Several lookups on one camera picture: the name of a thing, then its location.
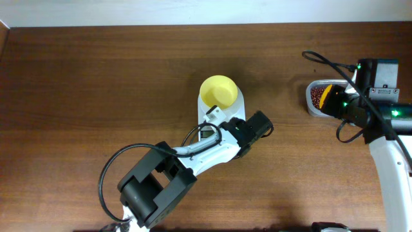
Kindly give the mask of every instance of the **yellow cup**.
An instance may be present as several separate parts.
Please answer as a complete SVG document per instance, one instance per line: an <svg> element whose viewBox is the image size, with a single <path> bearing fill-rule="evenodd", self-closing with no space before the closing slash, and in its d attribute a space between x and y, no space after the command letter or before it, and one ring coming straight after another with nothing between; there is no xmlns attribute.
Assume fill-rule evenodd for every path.
<svg viewBox="0 0 412 232"><path fill-rule="evenodd" d="M217 105L224 110L238 98L238 87L230 78L214 75L201 84L200 97L208 107Z"/></svg>

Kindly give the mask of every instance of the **wood grain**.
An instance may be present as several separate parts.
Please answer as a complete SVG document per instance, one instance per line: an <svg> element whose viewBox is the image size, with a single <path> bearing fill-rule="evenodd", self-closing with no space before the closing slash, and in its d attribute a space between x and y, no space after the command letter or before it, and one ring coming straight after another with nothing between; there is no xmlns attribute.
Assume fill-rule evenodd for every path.
<svg viewBox="0 0 412 232"><path fill-rule="evenodd" d="M311 117L305 89L339 76L301 57L399 59L400 101L412 102L412 23L13 28L0 62L0 227L81 231L110 223L97 180L122 146L176 146L197 122L200 84L231 77L247 117L275 132L243 159L199 176L161 226L253 229L340 222L385 231L379 179L362 139L341 144L339 121ZM357 128L348 128L349 137ZM123 154L104 194L118 216L117 182L146 150Z"/></svg>
<svg viewBox="0 0 412 232"><path fill-rule="evenodd" d="M7 34L8 34L8 27L0 21L0 60L1 60L1 55L3 54L3 48L5 47L5 44L6 44Z"/></svg>

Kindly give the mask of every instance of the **black cable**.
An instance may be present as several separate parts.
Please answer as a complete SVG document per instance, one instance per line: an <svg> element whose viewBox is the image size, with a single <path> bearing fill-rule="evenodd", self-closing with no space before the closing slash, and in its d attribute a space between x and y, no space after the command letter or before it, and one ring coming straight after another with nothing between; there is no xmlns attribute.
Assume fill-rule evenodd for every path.
<svg viewBox="0 0 412 232"><path fill-rule="evenodd" d="M194 155L197 155L197 154L199 154L199 153L201 153L201 152L203 152L203 151L205 151L205 150L207 150L207 149L209 149L209 148L211 148L211 147L219 144L219 143L221 142L221 140L222 140L222 134L221 134L220 129L219 129L216 125L211 124L211 123L208 123L208 122L204 122L204 123L202 123L202 124L197 125L192 131L194 131L196 128L198 128L198 127L200 127L200 126L212 126L212 127L215 127L215 128L216 128L216 131L218 132L219 137L218 137L218 139L216 140L216 142L215 142L214 144L211 144L210 146L207 146L206 148L203 148L203 149L201 149L201 150L199 150L199 151L197 151L197 152L194 152L194 153L191 153L191 154L187 154L187 155L180 155L180 154L177 154L177 152L176 152L175 150L173 150L173 149L167 150L167 149L164 149L164 148L161 148L161 147L152 145L152 144L138 143L138 144L131 144L131 145L125 146L124 148L118 150L112 157L110 157L110 159L106 162L106 164L105 164L104 167L103 167L102 173L100 174L100 177L99 177L99 180L98 180L98 186L97 186L98 199L100 200L100 205L102 206L104 212L105 212L111 219L113 219L115 222L124 223L124 222L129 222L129 221L130 221L130 218L120 219L120 218L117 218L116 216L114 216L114 215L110 212L110 210L108 209L108 207L106 206L106 203L104 202L104 197L103 197L103 180L104 180L104 176L106 175L106 172L108 171L111 163L112 163L120 154L122 154L123 152L125 152L125 151L127 151L127 150L130 150L130 149L132 149L132 148L151 148L151 149L155 149L155 150L164 152L164 153L166 153L166 154L169 154L169 155L172 155L172 156L178 157L178 158L193 157Z"/></svg>
<svg viewBox="0 0 412 232"><path fill-rule="evenodd" d="M275 128L272 126L272 127L270 128L270 132L269 132L267 135L262 135L261 138L266 138L266 137L268 137L269 135L271 135L274 129L275 129Z"/></svg>
<svg viewBox="0 0 412 232"><path fill-rule="evenodd" d="M307 54L314 55L317 58L319 58L320 60L311 58L311 57L307 56ZM412 168L412 158L411 158L411 155L409 154L409 152L407 152L407 149L406 149L404 143L399 138L398 134L392 128L392 126L390 126L385 121L385 119L382 117L382 115L379 113L379 111L376 109L376 107L372 104L372 102L362 93L362 90L336 64L330 62L327 58L323 57L322 55L320 55L316 52L310 51L310 50L306 50L306 51L302 52L302 56L304 58L307 58L307 59L311 60L311 61L315 61L315 62L323 63L323 64L328 64L334 70L336 70L336 72L338 72L345 80L347 80L347 82L356 90L356 92L359 94L361 99L368 105L369 109L372 111L373 114L375 114L376 118L378 118L380 123L382 123L382 125L389 132L389 134L392 135L392 137L394 137L395 140L398 142L398 144L400 146L400 149L404 152L407 163Z"/></svg>
<svg viewBox="0 0 412 232"><path fill-rule="evenodd" d="M185 139L183 140L182 144L180 146L185 146L185 143L187 141L187 139L193 134L194 131L196 131L196 133L198 133L201 129L203 129L205 126L200 126L201 124L197 125L195 128L193 128L185 137Z"/></svg>
<svg viewBox="0 0 412 232"><path fill-rule="evenodd" d="M323 61L322 59L315 59L313 57L309 57L305 53L302 53L302 56L304 58L308 59L309 61L313 61L313 62L317 62L317 63L321 63L321 64L328 64L325 61ZM341 64L341 63L332 63L332 64L334 64L336 66L343 67L343 68L347 68L349 70L349 72L355 72L355 70L356 70L356 66L353 65L353 64Z"/></svg>
<svg viewBox="0 0 412 232"><path fill-rule="evenodd" d="M365 88L362 90L362 93L365 94L365 91L368 90L368 88L372 88L372 86L369 85L369 86L365 87ZM354 100L357 100L357 99L359 99L359 94L356 94L356 96L355 96L354 98L350 99L349 102L348 102L348 104L351 104Z"/></svg>
<svg viewBox="0 0 412 232"><path fill-rule="evenodd" d="M348 123L348 121L343 120L343 122L338 126L338 128L336 129L336 138L337 140L343 142L343 143L350 143L353 140L357 139L359 136L361 136L363 134L363 132L365 131L364 129L361 129L360 132L356 133L354 136L352 136L352 138L348 139L348 140L341 140L341 137L339 136L341 134L341 130L343 129L343 127L346 125L346 123Z"/></svg>
<svg viewBox="0 0 412 232"><path fill-rule="evenodd" d="M200 130L201 130L201 128L196 130L196 133L194 133L194 135L192 136L192 139L191 139L191 141L189 142L189 145L193 144L194 139L195 139L197 136L199 136L199 131L200 131Z"/></svg>

